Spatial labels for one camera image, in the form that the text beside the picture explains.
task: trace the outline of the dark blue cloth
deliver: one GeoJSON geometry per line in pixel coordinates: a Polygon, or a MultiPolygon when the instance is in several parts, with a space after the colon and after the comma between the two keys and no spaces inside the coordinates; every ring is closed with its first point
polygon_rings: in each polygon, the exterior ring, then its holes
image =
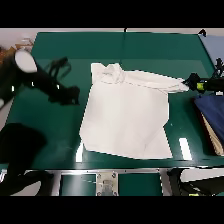
{"type": "Polygon", "coordinates": [[[222,145],[224,145],[224,96],[215,94],[195,99],[195,104],[205,116],[222,145]]]}

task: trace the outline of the white t-shirt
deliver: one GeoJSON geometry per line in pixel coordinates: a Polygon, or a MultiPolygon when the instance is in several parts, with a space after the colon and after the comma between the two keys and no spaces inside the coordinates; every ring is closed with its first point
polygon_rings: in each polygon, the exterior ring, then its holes
{"type": "Polygon", "coordinates": [[[91,64],[92,82],[80,128],[89,151],[135,159],[171,158],[163,126],[169,119],[168,93],[187,91],[183,79],[119,64],[91,64]]]}

